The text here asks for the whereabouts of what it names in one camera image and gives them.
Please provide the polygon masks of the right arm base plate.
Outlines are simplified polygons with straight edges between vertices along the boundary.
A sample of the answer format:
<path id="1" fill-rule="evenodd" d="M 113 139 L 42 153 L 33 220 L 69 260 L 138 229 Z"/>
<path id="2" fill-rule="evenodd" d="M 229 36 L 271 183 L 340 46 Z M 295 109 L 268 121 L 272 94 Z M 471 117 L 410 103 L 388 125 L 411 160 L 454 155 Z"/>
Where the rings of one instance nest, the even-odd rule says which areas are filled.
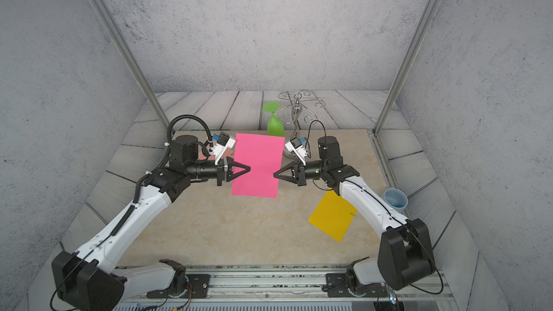
<path id="1" fill-rule="evenodd" d="M 388 295 L 382 283 L 363 285 L 351 272 L 330 273 L 325 275 L 325 284 L 321 287 L 328 297 L 380 298 Z"/>

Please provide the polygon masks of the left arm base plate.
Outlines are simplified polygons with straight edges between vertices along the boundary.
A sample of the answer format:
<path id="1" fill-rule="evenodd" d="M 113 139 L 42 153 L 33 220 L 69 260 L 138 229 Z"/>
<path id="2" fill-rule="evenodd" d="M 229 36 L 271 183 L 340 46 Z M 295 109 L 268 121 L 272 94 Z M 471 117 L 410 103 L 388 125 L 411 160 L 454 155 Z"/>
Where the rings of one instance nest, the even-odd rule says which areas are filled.
<path id="1" fill-rule="evenodd" d="M 171 285 L 162 290 L 148 292 L 148 299 L 205 299 L 210 286 L 209 274 L 186 274 L 174 279 Z"/>

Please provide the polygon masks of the magenta paper sheet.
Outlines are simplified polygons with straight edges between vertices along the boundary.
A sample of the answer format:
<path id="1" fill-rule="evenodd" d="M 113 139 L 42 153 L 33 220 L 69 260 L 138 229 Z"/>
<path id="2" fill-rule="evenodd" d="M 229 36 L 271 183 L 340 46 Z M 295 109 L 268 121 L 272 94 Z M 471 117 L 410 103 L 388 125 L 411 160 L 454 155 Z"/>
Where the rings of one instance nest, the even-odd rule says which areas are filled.
<path id="1" fill-rule="evenodd" d="M 238 133 L 235 162 L 251 170 L 232 181 L 232 195 L 276 199 L 279 180 L 274 172 L 281 168 L 284 144 L 283 137 Z"/>

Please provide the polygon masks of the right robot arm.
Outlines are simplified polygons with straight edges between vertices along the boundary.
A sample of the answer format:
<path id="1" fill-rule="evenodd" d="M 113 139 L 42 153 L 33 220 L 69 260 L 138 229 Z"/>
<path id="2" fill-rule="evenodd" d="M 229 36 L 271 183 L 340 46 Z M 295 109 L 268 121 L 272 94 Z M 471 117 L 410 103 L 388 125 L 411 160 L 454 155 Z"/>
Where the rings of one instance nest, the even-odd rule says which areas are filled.
<path id="1" fill-rule="evenodd" d="M 354 262 L 354 286 L 384 283 L 401 290 L 437 272 L 429 229 L 422 220 L 409 219 L 378 196 L 354 167 L 344 163 L 334 136 L 318 139 L 319 158 L 315 161 L 306 161 L 307 146 L 298 138 L 285 143 L 285 151 L 295 160 L 276 171 L 274 177 L 299 187 L 309 179 L 323 180 L 380 236 L 377 257 Z"/>

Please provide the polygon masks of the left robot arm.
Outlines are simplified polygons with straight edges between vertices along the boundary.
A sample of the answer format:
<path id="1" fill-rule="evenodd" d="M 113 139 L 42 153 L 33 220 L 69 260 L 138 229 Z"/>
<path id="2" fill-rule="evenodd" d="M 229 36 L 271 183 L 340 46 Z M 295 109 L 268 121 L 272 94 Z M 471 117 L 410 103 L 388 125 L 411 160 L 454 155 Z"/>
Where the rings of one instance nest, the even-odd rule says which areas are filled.
<path id="1" fill-rule="evenodd" d="M 118 262 L 135 239 L 185 189 L 211 179 L 218 186 L 249 173 L 249 166 L 226 155 L 236 139 L 222 132 L 209 143 L 207 158 L 198 158 L 200 141 L 181 135 L 166 144 L 159 166 L 141 177 L 132 202 L 103 230 L 73 253 L 62 251 L 52 261 L 54 297 L 73 310 L 113 310 L 125 299 L 154 293 L 165 298 L 191 298 L 186 269 L 171 259 L 151 266 L 120 269 Z"/>

